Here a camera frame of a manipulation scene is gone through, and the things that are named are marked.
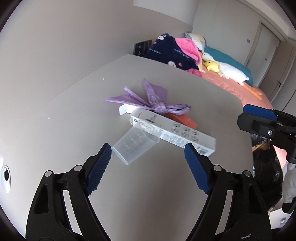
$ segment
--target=purple bow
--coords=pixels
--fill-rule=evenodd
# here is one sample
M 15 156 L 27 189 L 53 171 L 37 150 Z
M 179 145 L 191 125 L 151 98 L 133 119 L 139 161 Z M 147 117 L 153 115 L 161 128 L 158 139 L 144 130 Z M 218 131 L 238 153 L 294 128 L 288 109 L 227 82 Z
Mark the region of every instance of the purple bow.
M 143 79 L 143 86 L 147 91 L 148 101 L 144 101 L 141 97 L 137 96 L 129 88 L 125 87 L 124 90 L 127 92 L 125 95 L 116 97 L 110 97 L 106 101 L 130 104 L 142 109 L 152 110 L 158 114 L 173 113 L 176 115 L 186 114 L 190 111 L 191 107 L 186 104 L 166 104 L 168 97 L 168 89 L 162 86 L 153 85 Z

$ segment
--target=circular hole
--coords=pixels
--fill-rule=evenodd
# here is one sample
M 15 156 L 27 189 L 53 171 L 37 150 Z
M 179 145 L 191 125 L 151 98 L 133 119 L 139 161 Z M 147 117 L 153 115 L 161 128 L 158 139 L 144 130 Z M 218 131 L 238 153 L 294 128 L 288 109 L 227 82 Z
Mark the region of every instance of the circular hole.
M 5 171 L 4 171 L 4 178 L 6 181 L 9 179 L 9 172 L 7 169 L 5 169 Z

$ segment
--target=white box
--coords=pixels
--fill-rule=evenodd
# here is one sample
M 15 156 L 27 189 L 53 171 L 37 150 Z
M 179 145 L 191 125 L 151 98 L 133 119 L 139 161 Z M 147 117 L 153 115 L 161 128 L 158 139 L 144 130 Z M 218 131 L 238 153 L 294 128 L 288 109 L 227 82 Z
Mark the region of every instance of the white box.
M 155 128 L 157 136 L 165 141 L 184 148 L 191 142 L 199 154 L 209 156 L 215 152 L 216 139 L 175 122 L 149 110 L 137 108 L 131 113 L 131 124 L 138 120 L 147 121 Z M 153 129 L 145 126 L 145 131 L 152 133 Z

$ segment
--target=navy blanket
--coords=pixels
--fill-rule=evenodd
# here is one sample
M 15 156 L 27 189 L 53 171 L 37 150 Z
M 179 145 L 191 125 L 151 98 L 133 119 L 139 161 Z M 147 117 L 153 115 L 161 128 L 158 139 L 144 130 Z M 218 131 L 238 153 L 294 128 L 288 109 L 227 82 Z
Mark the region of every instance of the navy blanket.
M 144 58 L 153 59 L 182 70 L 199 70 L 195 60 L 184 54 L 175 39 L 168 34 L 160 35 L 144 55 Z

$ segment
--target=gray tabletop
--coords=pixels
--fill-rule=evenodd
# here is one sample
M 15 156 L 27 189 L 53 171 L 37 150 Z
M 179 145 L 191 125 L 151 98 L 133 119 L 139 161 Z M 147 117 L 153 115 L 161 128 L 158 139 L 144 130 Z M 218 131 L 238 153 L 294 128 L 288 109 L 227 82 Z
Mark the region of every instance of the gray tabletop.
M 252 170 L 249 134 L 236 125 L 242 112 L 238 98 L 180 69 L 126 55 L 60 94 L 7 147 L 11 191 L 0 190 L 1 206 L 21 234 L 45 171 L 67 172 L 105 142 L 115 144 L 131 128 L 129 115 L 119 115 L 120 104 L 104 100 L 124 94 L 125 86 L 146 99 L 142 78 L 168 88 L 168 103 L 191 105 L 188 115 L 198 123 L 197 129 L 216 138 L 216 151 L 209 157 L 213 164 L 237 173 Z M 198 189 L 184 150 L 160 140 L 129 166 L 113 155 L 89 198 L 112 240 L 180 241 L 187 238 L 207 196 Z M 65 199 L 70 222 L 79 232 L 69 197 Z M 229 195 L 219 232 L 230 201 Z

